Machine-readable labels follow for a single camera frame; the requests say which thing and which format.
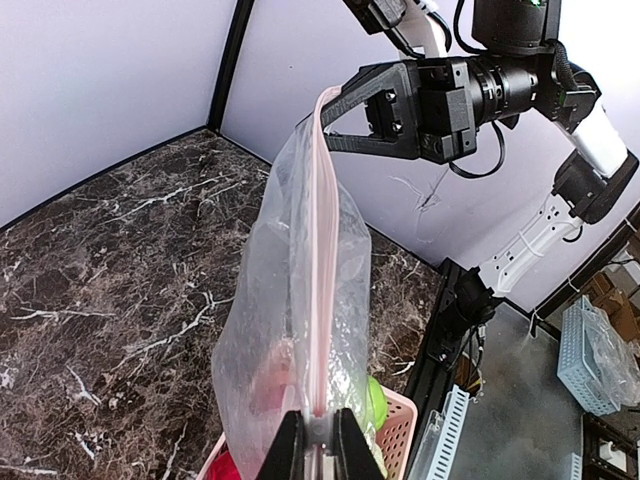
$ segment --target ziplock bag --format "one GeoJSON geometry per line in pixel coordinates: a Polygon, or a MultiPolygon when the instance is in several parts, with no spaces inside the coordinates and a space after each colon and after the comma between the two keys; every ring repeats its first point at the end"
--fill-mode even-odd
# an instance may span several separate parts
{"type": "Polygon", "coordinates": [[[640,403],[640,370],[632,347],[611,326],[604,310],[584,308],[582,318],[604,392],[614,405],[635,407],[640,403]]]}
{"type": "Polygon", "coordinates": [[[371,238],[337,182],[320,112],[325,91],[276,158],[247,241],[213,384],[231,455],[253,479],[284,414],[353,410],[370,445],[367,343],[371,238]]]}

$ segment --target blue basket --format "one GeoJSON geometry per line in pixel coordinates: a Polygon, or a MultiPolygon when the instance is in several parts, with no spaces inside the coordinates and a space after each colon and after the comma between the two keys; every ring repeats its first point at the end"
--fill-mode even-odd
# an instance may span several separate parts
{"type": "Polygon", "coordinates": [[[558,378],[569,389],[582,408],[594,415],[607,415],[620,410],[605,394],[600,369],[585,331],[583,311],[596,312],[585,296],[562,314],[562,338],[558,378]]]}

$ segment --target white backdrop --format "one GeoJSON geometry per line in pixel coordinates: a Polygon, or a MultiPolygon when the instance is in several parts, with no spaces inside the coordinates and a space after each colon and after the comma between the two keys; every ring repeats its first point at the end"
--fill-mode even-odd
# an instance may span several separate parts
{"type": "MultiPolygon", "coordinates": [[[[440,2],[450,22],[454,0],[440,2]]],[[[472,3],[461,23],[470,41],[472,3]]],[[[640,153],[640,69],[635,35],[640,4],[626,0],[565,0],[561,39],[571,59],[594,74],[606,95],[611,121],[640,153]]],[[[222,131],[271,161],[320,92],[345,82],[360,65],[397,58],[383,36],[367,36],[342,0],[257,0],[243,43],[222,131]]],[[[362,129],[364,118],[351,122],[362,129]]],[[[490,127],[480,153],[459,164],[485,171],[495,163],[490,127]]],[[[556,127],[535,112],[507,132],[508,156],[495,176],[468,181],[447,174],[439,202],[417,206],[446,171],[425,161],[336,155],[340,180],[364,217],[421,257],[438,264],[450,256],[465,267],[493,255],[549,193],[553,176],[571,151],[556,127]]],[[[533,308],[591,253],[640,199],[640,175],[605,221],[586,228],[574,245],[559,244],[517,285],[511,298],[533,308]]]]}
{"type": "Polygon", "coordinates": [[[3,0],[0,226],[204,125],[235,0],[3,0]]]}

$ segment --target marble surface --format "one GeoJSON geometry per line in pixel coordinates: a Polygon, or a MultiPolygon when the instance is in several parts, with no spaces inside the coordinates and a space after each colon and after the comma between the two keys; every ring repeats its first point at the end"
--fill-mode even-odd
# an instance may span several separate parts
{"type": "MultiPolygon", "coordinates": [[[[1,479],[195,478],[268,173],[200,131],[0,233],[1,479]]],[[[439,277],[372,236],[369,368],[402,391],[439,277]]]]}

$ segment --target red object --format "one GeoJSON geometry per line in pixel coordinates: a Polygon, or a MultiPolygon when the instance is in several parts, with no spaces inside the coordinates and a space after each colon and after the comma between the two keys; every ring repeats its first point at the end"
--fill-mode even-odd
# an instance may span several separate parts
{"type": "Polygon", "coordinates": [[[242,480],[228,451],[213,461],[207,472],[207,480],[242,480]]]}

